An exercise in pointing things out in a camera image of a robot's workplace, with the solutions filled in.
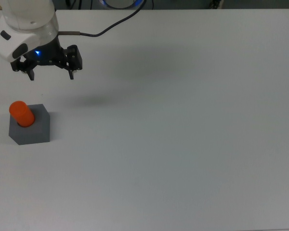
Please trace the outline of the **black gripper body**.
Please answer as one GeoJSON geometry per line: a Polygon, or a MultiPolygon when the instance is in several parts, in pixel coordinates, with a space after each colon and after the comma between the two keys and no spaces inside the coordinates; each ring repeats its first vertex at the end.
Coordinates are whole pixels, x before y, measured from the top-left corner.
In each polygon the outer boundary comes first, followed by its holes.
{"type": "Polygon", "coordinates": [[[67,67],[67,57],[61,47],[59,39],[55,38],[51,42],[36,47],[24,55],[25,67],[35,67],[36,65],[56,65],[67,67]]]}

